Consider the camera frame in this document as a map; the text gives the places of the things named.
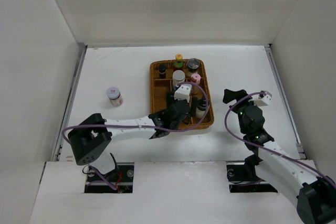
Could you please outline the black stopper white bottle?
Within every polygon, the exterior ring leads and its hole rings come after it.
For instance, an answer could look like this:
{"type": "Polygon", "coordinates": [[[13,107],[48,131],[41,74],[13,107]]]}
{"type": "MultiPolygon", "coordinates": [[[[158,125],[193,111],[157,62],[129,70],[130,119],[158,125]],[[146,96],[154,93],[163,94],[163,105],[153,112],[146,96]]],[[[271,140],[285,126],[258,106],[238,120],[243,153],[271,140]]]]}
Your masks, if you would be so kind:
{"type": "Polygon", "coordinates": [[[201,98],[197,102],[195,117],[201,119],[204,115],[207,114],[208,102],[205,98],[201,98]]]}

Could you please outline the silver lid tall jar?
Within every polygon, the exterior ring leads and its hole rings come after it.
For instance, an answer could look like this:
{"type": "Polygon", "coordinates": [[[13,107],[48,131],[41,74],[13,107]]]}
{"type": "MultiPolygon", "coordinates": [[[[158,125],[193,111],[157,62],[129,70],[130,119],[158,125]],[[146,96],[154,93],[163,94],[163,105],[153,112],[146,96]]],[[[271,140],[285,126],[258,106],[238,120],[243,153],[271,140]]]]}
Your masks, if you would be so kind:
{"type": "Polygon", "coordinates": [[[176,90],[177,85],[185,81],[185,73],[182,70],[175,70],[172,75],[172,89],[176,90]]]}

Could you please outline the pink lid spice jar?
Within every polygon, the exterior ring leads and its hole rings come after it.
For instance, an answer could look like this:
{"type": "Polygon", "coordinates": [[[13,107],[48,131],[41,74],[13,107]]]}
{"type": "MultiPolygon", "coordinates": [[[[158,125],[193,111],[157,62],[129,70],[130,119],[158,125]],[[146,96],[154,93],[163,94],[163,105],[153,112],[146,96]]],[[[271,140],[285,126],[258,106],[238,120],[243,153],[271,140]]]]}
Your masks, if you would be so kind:
{"type": "Polygon", "coordinates": [[[193,88],[196,88],[199,86],[201,82],[202,77],[198,73],[194,73],[191,75],[191,83],[193,88]]]}

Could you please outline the yellow cap sauce bottle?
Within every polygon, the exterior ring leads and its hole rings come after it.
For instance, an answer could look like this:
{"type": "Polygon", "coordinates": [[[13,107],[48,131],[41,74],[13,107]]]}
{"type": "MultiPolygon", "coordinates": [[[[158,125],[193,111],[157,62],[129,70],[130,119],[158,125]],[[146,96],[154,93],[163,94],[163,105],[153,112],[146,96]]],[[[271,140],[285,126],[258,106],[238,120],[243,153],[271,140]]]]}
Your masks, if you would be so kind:
{"type": "Polygon", "coordinates": [[[176,54],[175,61],[173,63],[173,70],[183,70],[183,55],[182,54],[176,54]]]}

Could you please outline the small black cap bottle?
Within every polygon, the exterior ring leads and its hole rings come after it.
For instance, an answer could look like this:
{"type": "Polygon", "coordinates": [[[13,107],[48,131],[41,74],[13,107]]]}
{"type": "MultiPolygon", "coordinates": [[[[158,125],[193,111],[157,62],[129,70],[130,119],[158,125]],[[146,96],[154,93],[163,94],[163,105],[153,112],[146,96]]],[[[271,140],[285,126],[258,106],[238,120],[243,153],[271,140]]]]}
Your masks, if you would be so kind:
{"type": "Polygon", "coordinates": [[[166,78],[166,65],[160,64],[158,67],[158,71],[159,71],[159,77],[161,79],[165,79],[166,78]]]}

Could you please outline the black cap salt grinder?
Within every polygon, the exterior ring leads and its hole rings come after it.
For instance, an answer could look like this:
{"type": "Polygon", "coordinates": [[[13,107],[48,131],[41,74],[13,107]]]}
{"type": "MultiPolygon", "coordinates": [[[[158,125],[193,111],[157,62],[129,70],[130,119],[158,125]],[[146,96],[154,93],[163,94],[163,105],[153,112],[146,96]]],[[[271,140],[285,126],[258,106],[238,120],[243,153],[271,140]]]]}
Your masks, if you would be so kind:
{"type": "Polygon", "coordinates": [[[192,74],[198,73],[198,69],[200,67],[200,61],[197,58],[191,58],[187,62],[187,76],[191,77],[192,74]]]}

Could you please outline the white lid brown jar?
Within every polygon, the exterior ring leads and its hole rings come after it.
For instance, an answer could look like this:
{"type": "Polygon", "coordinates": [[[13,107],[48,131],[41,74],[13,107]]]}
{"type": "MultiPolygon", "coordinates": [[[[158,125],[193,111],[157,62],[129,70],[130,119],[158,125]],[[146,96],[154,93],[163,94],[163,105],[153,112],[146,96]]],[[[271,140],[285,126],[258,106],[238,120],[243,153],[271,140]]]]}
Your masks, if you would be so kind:
{"type": "Polygon", "coordinates": [[[111,104],[115,107],[121,106],[123,103],[123,98],[121,96],[120,90],[117,87],[109,87],[107,89],[107,97],[111,104]]]}

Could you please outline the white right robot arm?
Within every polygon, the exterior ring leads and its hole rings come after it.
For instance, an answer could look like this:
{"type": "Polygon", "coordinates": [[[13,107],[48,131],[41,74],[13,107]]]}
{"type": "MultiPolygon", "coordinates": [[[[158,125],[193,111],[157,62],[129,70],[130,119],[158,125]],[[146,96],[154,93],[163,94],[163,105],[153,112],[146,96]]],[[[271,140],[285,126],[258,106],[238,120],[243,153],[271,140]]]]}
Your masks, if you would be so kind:
{"type": "Polygon", "coordinates": [[[287,155],[264,129],[261,107],[268,106],[272,95],[267,91],[248,94],[245,90],[224,90],[223,102],[229,112],[238,116],[237,136],[253,155],[248,157],[244,175],[251,180],[260,178],[285,196],[295,207],[303,223],[330,223],[335,220],[335,182],[317,169],[287,155]]]}

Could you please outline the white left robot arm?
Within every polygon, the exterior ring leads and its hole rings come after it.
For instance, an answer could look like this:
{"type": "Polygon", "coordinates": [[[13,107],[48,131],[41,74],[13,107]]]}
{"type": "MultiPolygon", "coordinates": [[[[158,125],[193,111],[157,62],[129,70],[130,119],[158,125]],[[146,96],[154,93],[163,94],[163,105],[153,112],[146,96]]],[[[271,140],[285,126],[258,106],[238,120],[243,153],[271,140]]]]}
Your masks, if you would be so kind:
{"type": "Polygon", "coordinates": [[[68,140],[76,164],[91,165],[106,181],[118,175],[116,161],[107,147],[113,141],[155,139],[177,131],[190,113],[190,97],[177,91],[167,97],[167,108],[138,119],[107,120],[95,113],[70,127],[68,140]]]}

